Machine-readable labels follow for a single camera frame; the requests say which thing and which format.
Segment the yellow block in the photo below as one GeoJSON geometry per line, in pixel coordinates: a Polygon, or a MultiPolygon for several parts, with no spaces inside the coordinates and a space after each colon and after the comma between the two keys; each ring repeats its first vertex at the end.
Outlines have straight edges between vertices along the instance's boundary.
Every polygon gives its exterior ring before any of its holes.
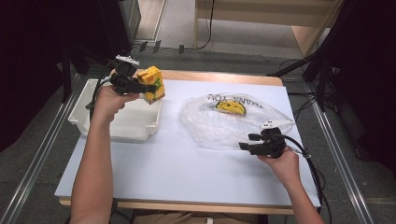
{"type": "Polygon", "coordinates": [[[137,74],[137,79],[142,84],[157,86],[157,90],[155,91],[154,94],[151,92],[145,93],[145,99],[150,105],[152,105],[154,102],[158,101],[159,99],[165,96],[163,75],[161,74],[161,71],[157,67],[151,66],[145,71],[139,72],[137,74]]]}

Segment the black controller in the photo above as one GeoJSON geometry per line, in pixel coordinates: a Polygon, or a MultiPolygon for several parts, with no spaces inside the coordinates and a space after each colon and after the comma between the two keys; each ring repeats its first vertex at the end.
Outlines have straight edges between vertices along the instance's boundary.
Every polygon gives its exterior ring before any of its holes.
{"type": "Polygon", "coordinates": [[[139,83],[138,79],[133,77],[136,68],[130,63],[119,63],[116,73],[112,75],[110,83],[116,87],[116,93],[123,95],[127,92],[132,93],[155,93],[156,85],[145,85],[139,83]]]}
{"type": "Polygon", "coordinates": [[[251,155],[268,156],[279,158],[286,146],[285,138],[281,136],[279,128],[263,129],[260,134],[250,133],[247,135],[251,141],[263,141],[262,144],[250,145],[239,143],[242,150],[247,150],[251,155]]]}

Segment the white table surface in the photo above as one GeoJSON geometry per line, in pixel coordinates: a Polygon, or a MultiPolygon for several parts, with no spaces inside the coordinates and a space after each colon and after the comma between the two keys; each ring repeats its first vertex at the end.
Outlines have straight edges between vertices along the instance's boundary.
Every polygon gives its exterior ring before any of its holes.
{"type": "MultiPolygon", "coordinates": [[[[112,142],[114,197],[141,202],[291,205],[274,173],[243,150],[200,147],[179,120],[184,100],[209,93],[241,92],[293,118],[285,87],[165,80],[166,96],[159,131],[144,142],[112,142]]],[[[287,134],[301,143],[297,127],[287,134]]],[[[86,138],[76,148],[56,189],[70,197],[86,138]]],[[[306,160],[300,155],[301,179],[314,206],[320,206],[306,160]]]]}

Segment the wooden table edge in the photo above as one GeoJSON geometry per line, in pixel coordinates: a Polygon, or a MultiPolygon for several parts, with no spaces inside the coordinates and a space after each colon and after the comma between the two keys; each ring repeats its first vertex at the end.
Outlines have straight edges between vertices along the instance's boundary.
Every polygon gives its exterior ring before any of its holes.
{"type": "Polygon", "coordinates": [[[238,84],[255,84],[267,86],[283,86],[279,77],[267,77],[266,75],[247,75],[236,73],[220,72],[196,72],[196,71],[176,71],[162,70],[163,79],[185,80],[185,81],[206,81],[206,82],[225,82],[238,84]]]}
{"type": "MultiPolygon", "coordinates": [[[[60,197],[62,205],[70,206],[69,197],[60,197]]],[[[293,215],[291,206],[271,205],[241,205],[241,204],[198,204],[198,203],[156,203],[137,201],[118,201],[118,207],[130,209],[166,210],[166,211],[191,211],[209,213],[240,213],[240,214],[265,214],[265,215],[293,215]]]]}

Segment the hand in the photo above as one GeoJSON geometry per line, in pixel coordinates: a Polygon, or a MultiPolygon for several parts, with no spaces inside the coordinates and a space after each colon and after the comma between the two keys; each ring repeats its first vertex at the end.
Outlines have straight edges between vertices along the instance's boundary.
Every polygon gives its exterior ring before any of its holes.
{"type": "Polygon", "coordinates": [[[272,168],[286,189],[301,183],[299,157],[290,148],[285,147],[282,156],[277,159],[266,156],[258,156],[258,158],[272,168]]]}
{"type": "Polygon", "coordinates": [[[104,86],[96,96],[92,119],[111,122],[114,119],[114,115],[125,107],[125,103],[138,98],[138,93],[119,95],[115,92],[114,86],[104,86]]]}

